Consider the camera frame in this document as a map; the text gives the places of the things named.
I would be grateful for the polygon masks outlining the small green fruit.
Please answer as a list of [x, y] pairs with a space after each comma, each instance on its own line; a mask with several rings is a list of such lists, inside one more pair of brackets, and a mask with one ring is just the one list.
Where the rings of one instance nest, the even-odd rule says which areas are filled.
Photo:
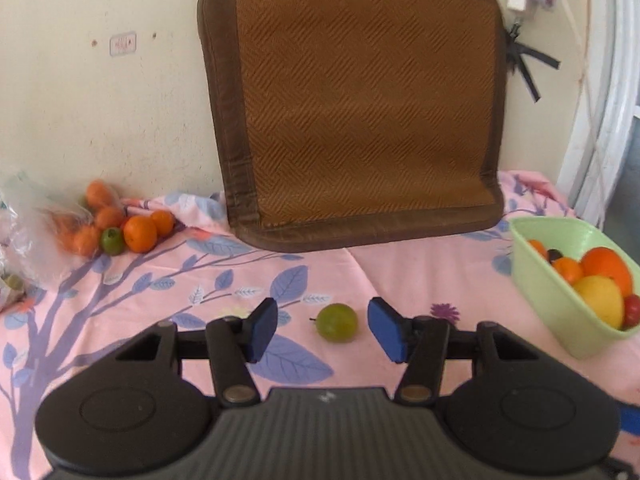
[[311, 322], [317, 333], [332, 344], [352, 341], [359, 330], [358, 314], [347, 304], [328, 304]]

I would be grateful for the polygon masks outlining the dark purple plum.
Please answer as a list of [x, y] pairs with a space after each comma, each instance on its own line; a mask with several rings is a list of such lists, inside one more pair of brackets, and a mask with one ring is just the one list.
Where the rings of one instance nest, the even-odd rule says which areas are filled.
[[562, 254], [562, 252], [559, 251], [559, 249], [551, 248], [547, 250], [548, 263], [554, 263], [556, 260], [559, 260], [563, 257], [564, 255]]

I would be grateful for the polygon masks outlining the pink patterned bed sheet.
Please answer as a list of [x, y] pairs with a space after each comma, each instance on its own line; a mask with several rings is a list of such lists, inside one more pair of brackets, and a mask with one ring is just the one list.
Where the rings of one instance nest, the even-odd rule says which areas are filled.
[[267, 252], [236, 240], [218, 194], [130, 200], [133, 214], [170, 211], [178, 232], [143, 255], [42, 257], [49, 279], [2, 314], [2, 477], [38, 479], [48, 472], [34, 417], [57, 384], [156, 322], [199, 330], [214, 318], [242, 318], [267, 297], [280, 314], [265, 359], [253, 367], [262, 391], [275, 385], [394, 388], [401, 369], [368, 330], [350, 344], [329, 344], [312, 324], [328, 304], [363, 313], [380, 296], [404, 315], [446, 318], [462, 330], [498, 322], [612, 396], [637, 403], [637, 337], [593, 358], [571, 359], [511, 280], [509, 221], [570, 217], [564, 198], [531, 172], [504, 172], [499, 183], [503, 219], [488, 230], [306, 254]]

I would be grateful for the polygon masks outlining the light green plastic basket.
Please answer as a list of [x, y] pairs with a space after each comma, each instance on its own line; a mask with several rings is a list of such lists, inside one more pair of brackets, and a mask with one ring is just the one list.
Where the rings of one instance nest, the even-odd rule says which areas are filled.
[[545, 248], [555, 248], [564, 256], [579, 258], [587, 250], [607, 247], [629, 268], [634, 284], [639, 284], [639, 265], [604, 233], [591, 224], [561, 217], [518, 217], [510, 221], [512, 273], [514, 284], [541, 321], [576, 359], [587, 359], [616, 342], [636, 336], [638, 327], [616, 330], [607, 326], [590, 309], [570, 284], [553, 270], [529, 242], [538, 240]]

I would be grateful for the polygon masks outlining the yellow lemon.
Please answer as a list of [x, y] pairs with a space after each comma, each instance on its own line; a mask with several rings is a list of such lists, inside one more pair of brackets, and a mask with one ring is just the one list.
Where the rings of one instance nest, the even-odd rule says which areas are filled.
[[624, 322], [624, 300], [612, 280], [601, 275], [585, 276], [577, 281], [574, 291], [591, 311], [607, 326], [620, 330]]

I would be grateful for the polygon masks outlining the large orange fruit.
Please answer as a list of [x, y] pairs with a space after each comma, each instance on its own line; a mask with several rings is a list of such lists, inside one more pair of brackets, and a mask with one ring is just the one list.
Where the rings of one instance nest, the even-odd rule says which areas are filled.
[[623, 258], [613, 249], [595, 247], [580, 259], [585, 276], [601, 275], [610, 278], [626, 298], [634, 292], [634, 279]]

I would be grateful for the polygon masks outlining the red plum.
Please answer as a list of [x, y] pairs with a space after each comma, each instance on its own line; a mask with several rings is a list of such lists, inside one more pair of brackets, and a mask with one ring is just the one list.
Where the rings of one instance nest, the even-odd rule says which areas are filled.
[[624, 299], [623, 329], [630, 330], [640, 324], [640, 297], [631, 294]]

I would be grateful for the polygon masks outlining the clear plastic bag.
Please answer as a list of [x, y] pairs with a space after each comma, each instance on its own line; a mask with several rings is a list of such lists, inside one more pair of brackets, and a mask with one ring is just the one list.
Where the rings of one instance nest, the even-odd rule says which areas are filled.
[[64, 278], [79, 263], [62, 247], [61, 238], [94, 224], [97, 210], [85, 195], [78, 202], [53, 193], [26, 174], [1, 177], [1, 307], [6, 310], [26, 296], [30, 286], [45, 288]]

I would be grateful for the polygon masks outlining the brown woven seat cushion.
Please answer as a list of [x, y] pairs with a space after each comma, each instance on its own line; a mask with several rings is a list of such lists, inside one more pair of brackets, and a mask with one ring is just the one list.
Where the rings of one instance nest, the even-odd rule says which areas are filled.
[[227, 218], [276, 252], [503, 213], [497, 0], [198, 0]]

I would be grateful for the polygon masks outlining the small tangerine right by wall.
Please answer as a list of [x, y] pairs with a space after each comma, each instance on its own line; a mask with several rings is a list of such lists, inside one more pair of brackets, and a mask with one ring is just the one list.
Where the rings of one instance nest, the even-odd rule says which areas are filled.
[[150, 214], [150, 219], [153, 221], [157, 230], [157, 236], [160, 238], [168, 238], [171, 236], [175, 229], [175, 217], [167, 210], [156, 210]]

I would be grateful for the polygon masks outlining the orange tangerine by wall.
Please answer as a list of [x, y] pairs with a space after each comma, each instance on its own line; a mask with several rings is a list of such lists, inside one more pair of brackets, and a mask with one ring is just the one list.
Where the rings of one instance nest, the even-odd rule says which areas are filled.
[[149, 252], [157, 243], [156, 225], [147, 216], [130, 217], [122, 229], [122, 235], [127, 247], [137, 254]]

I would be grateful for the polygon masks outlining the green fruit by wall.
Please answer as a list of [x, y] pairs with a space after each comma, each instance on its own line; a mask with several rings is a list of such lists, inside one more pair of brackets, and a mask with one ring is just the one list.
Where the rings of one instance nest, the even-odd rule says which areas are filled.
[[122, 236], [122, 230], [119, 228], [105, 229], [100, 239], [101, 249], [104, 254], [109, 256], [118, 256], [126, 249], [126, 243]]

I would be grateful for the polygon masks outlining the tangerine middle by wall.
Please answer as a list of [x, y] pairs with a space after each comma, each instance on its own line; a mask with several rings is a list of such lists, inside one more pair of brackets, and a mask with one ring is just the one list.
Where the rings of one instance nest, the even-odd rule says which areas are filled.
[[119, 206], [105, 206], [94, 214], [94, 224], [101, 231], [119, 228], [124, 219], [124, 210]]

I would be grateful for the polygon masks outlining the white door frame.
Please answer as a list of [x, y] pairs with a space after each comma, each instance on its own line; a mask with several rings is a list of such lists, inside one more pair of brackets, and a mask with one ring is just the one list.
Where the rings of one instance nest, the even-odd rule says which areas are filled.
[[560, 0], [578, 59], [578, 101], [556, 185], [578, 216], [602, 226], [639, 118], [639, 0], [586, 0], [579, 26]]

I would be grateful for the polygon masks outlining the wall sticker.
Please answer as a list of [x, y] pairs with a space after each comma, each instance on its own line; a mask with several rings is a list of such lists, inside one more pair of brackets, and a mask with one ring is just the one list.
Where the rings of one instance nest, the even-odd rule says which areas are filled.
[[122, 56], [133, 54], [137, 51], [137, 34], [135, 32], [123, 32], [111, 36], [110, 39], [110, 55], [112, 58], [115, 56]]

